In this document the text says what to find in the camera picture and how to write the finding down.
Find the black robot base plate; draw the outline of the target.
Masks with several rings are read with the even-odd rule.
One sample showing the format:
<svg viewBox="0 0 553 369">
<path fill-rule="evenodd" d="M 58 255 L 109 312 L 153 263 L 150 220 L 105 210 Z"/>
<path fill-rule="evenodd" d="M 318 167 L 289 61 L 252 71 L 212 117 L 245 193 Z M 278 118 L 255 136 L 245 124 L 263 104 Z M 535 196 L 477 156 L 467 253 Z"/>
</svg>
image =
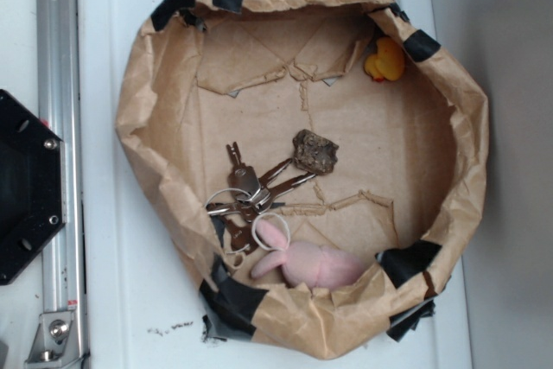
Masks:
<svg viewBox="0 0 553 369">
<path fill-rule="evenodd" d="M 62 147 L 1 91 L 1 284 L 13 283 L 64 226 Z"/>
</svg>

